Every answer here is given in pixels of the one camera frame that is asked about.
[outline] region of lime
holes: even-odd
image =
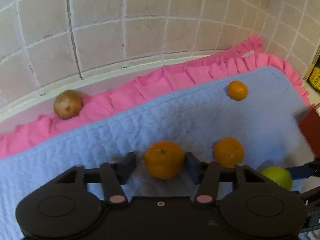
[[[280,186],[290,190],[292,187],[292,177],[288,170],[281,167],[269,167],[261,171],[263,176],[271,179]]]

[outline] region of blue quilted mat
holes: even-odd
[[[249,95],[240,102],[226,94],[230,81],[244,82]],[[231,76],[155,98],[107,119],[58,135],[25,152],[0,160],[0,239],[22,238],[14,212],[18,202],[76,164],[96,168],[127,152],[138,157],[137,169],[123,186],[130,199],[144,196],[193,196],[197,186],[183,171],[170,180],[153,178],[143,155],[157,141],[169,140],[201,161],[212,161],[212,147],[224,137],[239,140],[244,163],[301,165],[312,154],[295,115],[306,109],[287,78],[272,67]],[[294,189],[300,189],[295,183]],[[102,198],[99,185],[89,190]],[[231,190],[222,185],[219,197]]]

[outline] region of pink ruffle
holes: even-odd
[[[306,105],[309,105],[308,93],[301,87],[302,79],[290,64],[276,56],[260,53],[261,48],[260,37],[253,35],[227,51],[182,64],[163,66],[112,91],[83,97],[84,106],[77,117],[64,121],[55,114],[41,115],[34,122],[17,126],[13,132],[0,135],[0,158],[25,151],[53,136],[107,118],[166,93],[267,65],[281,70]],[[256,54],[241,57],[251,50]]]

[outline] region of orange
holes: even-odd
[[[241,101],[247,97],[248,89],[242,82],[233,80],[228,85],[228,94],[234,100]]]
[[[233,168],[243,161],[244,151],[241,143],[234,138],[228,137],[216,144],[213,156],[222,167]]]
[[[184,163],[183,150],[173,142],[157,142],[144,156],[150,174],[159,179],[171,179],[177,175]]]

